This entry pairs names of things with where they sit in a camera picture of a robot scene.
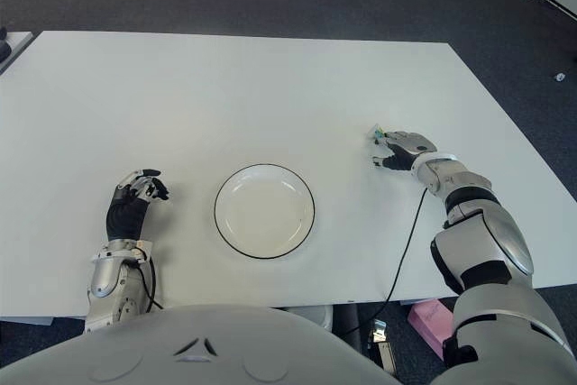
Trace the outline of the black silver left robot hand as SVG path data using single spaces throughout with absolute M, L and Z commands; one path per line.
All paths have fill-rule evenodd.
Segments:
M 169 199 L 160 175 L 160 170 L 135 170 L 118 183 L 105 219 L 109 241 L 140 239 L 150 203 Z

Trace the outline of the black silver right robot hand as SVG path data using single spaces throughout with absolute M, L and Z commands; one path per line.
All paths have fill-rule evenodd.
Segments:
M 385 145 L 392 151 L 386 158 L 372 158 L 373 165 L 378 168 L 409 171 L 420 155 L 437 151 L 436 146 L 419 133 L 376 131 L 373 140 L 375 144 Z

